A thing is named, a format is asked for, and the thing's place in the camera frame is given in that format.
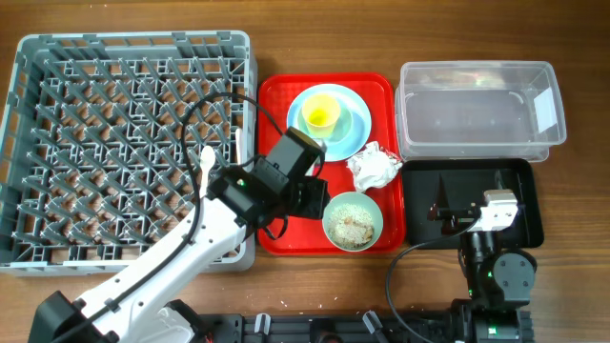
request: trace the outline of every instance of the food in bowl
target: food in bowl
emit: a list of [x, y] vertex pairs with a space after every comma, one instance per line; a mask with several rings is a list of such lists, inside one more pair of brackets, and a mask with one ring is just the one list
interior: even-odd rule
[[341, 247], [357, 249], [373, 239], [373, 217], [362, 206], [337, 206], [331, 213], [329, 224], [329, 237]]

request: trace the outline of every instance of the gray dish rack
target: gray dish rack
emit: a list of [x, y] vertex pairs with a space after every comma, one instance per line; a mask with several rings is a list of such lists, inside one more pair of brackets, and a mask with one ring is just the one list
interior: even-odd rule
[[[163, 237], [193, 207], [178, 121], [215, 91], [256, 95], [242, 31], [23, 38], [0, 130], [0, 272], [119, 272]], [[187, 127], [188, 154], [198, 164], [212, 146], [213, 170], [237, 150], [246, 160], [255, 118], [247, 102], [208, 103]], [[206, 272], [253, 263], [250, 237]]]

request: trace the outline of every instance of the black tray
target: black tray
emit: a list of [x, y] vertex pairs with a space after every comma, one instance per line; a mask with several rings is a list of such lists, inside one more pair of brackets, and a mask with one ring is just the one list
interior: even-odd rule
[[[411, 245], [441, 237], [441, 223], [427, 219], [437, 197], [440, 176], [450, 208], [468, 208], [473, 202], [483, 204], [483, 192], [499, 187], [515, 193], [519, 211], [512, 227], [501, 233], [503, 248], [537, 248], [544, 241], [534, 174], [526, 160], [415, 160], [406, 162], [401, 173]], [[424, 249], [457, 249], [458, 245], [459, 238], [455, 237]]]

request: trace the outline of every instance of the crumpled paper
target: crumpled paper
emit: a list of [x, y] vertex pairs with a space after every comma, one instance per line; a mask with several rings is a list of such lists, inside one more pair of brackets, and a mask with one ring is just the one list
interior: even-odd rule
[[392, 153], [379, 148], [379, 143], [368, 143], [364, 150], [347, 160], [347, 168], [354, 175], [356, 192], [371, 187], [382, 188], [394, 180], [402, 162]]

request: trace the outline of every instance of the wooden table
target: wooden table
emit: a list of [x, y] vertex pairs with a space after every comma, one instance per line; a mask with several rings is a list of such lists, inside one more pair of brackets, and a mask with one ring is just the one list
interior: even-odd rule
[[[534, 165], [546, 240], [532, 304], [538, 341], [610, 339], [610, 7], [607, 2], [9, 0], [0, 5], [0, 94], [29, 33], [246, 31], [259, 81], [287, 72], [377, 71], [394, 86], [407, 61], [542, 60], [555, 68], [567, 141]], [[179, 297], [200, 313], [387, 310], [392, 255], [277, 258], [259, 249], [248, 272], [200, 275]], [[75, 298], [107, 276], [0, 275], [0, 342], [23, 342], [36, 306]], [[399, 264], [404, 309], [443, 309], [467, 288], [456, 253], [416, 252]]]

